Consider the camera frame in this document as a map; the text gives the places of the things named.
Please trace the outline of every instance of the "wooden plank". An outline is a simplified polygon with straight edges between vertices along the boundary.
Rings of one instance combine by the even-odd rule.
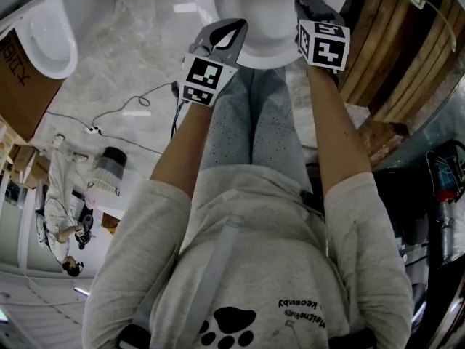
[[[386,124],[374,121],[370,116],[358,129],[372,166],[390,155],[408,136],[402,124]]]
[[[456,38],[460,35],[460,32],[462,32],[464,25],[465,25],[465,14],[464,14],[464,11],[461,10],[461,14],[459,15],[457,22],[453,27],[453,32],[456,35]],[[412,96],[407,101],[407,103],[404,105],[402,110],[393,118],[394,122],[399,122],[405,119],[405,117],[408,114],[408,111],[419,101],[420,97],[424,93],[427,92],[429,86],[435,82],[437,74],[440,72],[441,68],[444,66],[445,62],[447,61],[451,53],[452,53],[452,49],[450,47],[450,42],[448,40],[448,42],[442,48],[442,51],[439,57],[437,58],[436,62],[431,67],[431,70],[428,72],[428,74],[426,75],[426,77],[424,78],[420,86],[412,94]]]
[[[398,0],[387,29],[381,38],[381,42],[379,43],[378,48],[376,48],[376,52],[371,58],[365,72],[362,75],[362,78],[359,80],[357,86],[347,100],[348,103],[361,105],[358,101],[362,97],[364,91],[368,88],[368,85],[373,80],[376,72],[381,67],[384,58],[387,56],[388,51],[391,49],[392,43],[394,42],[400,28],[403,25],[405,16],[407,15],[407,11],[410,6],[411,5],[407,0]]]
[[[373,57],[373,54],[376,51],[379,42],[381,41],[381,37],[386,30],[387,23],[389,22],[392,13],[394,12],[396,3],[397,0],[381,1],[378,12],[376,13],[375,20],[373,21],[370,32],[365,40],[365,43],[363,44],[362,50],[360,51],[360,54],[358,55],[345,84],[341,88],[340,94],[344,102],[348,101],[355,86],[365,72],[368,62]]]
[[[450,10],[448,15],[448,22],[451,26],[454,26],[456,24],[460,10],[460,4],[457,1],[454,1],[452,9]],[[388,109],[386,116],[382,118],[383,122],[389,123],[395,120],[395,116],[400,112],[400,110],[402,110],[404,105],[412,97],[413,93],[417,90],[417,88],[420,86],[428,72],[431,70],[432,66],[435,64],[444,46],[450,46],[449,40],[449,30],[444,25],[442,27],[441,34],[437,38],[436,43],[432,47],[431,52],[428,54],[423,65],[420,67],[418,73],[413,77],[413,80],[408,85],[406,90],[402,93],[400,98],[397,101],[393,100],[391,102],[391,107]]]
[[[428,90],[423,93],[419,100],[413,105],[410,110],[406,113],[403,118],[403,123],[406,124],[410,118],[415,116],[420,109],[426,104],[426,102],[431,98],[431,96],[436,92],[436,89],[445,79],[445,77],[450,73],[453,66],[456,64],[458,55],[461,53],[462,49],[465,47],[465,28],[462,28],[462,32],[457,38],[457,49],[454,53],[451,53],[448,59],[445,61],[444,66],[441,68],[441,71],[436,75],[434,80],[429,84]],[[460,79],[457,79],[455,82],[451,82],[448,85],[448,90],[446,92],[452,92],[453,89],[457,86]]]
[[[438,3],[441,13],[447,17],[452,7],[452,0],[439,0]],[[427,31],[420,32],[419,24],[426,25],[428,20],[431,23],[430,27],[426,28]],[[412,6],[408,10],[401,32],[357,103],[360,106],[368,106],[375,120],[379,121],[379,118],[384,116],[391,107],[389,103],[392,102],[390,96],[392,90],[400,87],[404,89],[408,86],[403,83],[405,81],[403,75],[418,72],[420,65],[440,35],[443,25],[440,17],[438,18],[437,13],[431,8],[419,10]]]
[[[380,3],[381,0],[365,0],[363,4],[362,12],[360,13],[360,17],[350,37],[350,51],[346,61],[346,68],[339,73],[339,89],[341,89],[346,82],[350,70],[362,49],[363,43],[365,43]]]

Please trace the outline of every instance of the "floor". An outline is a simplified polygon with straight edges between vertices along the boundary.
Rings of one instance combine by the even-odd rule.
[[[86,46],[88,55],[65,81],[49,110],[91,124],[96,115],[121,107],[131,96],[177,80],[184,53],[202,27],[197,12],[174,12],[175,4],[189,2],[193,0],[116,0],[113,20]],[[307,155],[311,155],[315,154],[316,139],[305,67],[303,60],[290,64],[286,78],[296,128]],[[97,125],[107,135],[163,152],[169,142],[175,99],[169,87],[147,98],[151,102],[150,117],[113,113],[103,116]],[[368,111],[353,105],[348,107],[355,124],[360,125]],[[136,100],[126,109],[147,110]],[[89,179],[94,158],[107,146],[123,150],[128,155],[126,167],[137,170],[143,177],[150,176],[159,157],[121,140],[90,135],[79,122],[50,114],[43,118],[32,143],[47,148],[57,133],[64,134],[75,150],[91,156],[88,163],[78,167],[81,184]]]

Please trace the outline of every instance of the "toilet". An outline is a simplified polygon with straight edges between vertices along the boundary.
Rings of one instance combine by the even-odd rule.
[[[52,79],[76,69],[86,39],[113,14],[115,0],[9,0],[0,3],[34,67]]]
[[[297,51],[294,0],[194,0],[202,23],[224,18],[244,18],[248,33],[240,52],[240,65],[268,69],[288,65]],[[346,0],[324,0],[339,12]]]

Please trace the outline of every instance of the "gray t-shirt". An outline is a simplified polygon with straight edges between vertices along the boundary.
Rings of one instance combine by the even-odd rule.
[[[202,171],[192,207],[181,190],[144,182],[92,285],[84,347],[115,347],[184,241],[150,317],[150,346],[173,348],[224,219],[236,214],[242,228],[194,348],[327,348],[329,338],[354,331],[349,317],[357,314],[379,348],[403,348],[411,286],[373,175],[329,191],[326,224],[299,191],[293,180],[258,166]]]

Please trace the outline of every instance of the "gray leggings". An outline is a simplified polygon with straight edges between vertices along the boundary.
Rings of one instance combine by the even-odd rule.
[[[269,167],[312,191],[284,68],[240,68],[218,98],[201,170],[229,164]]]

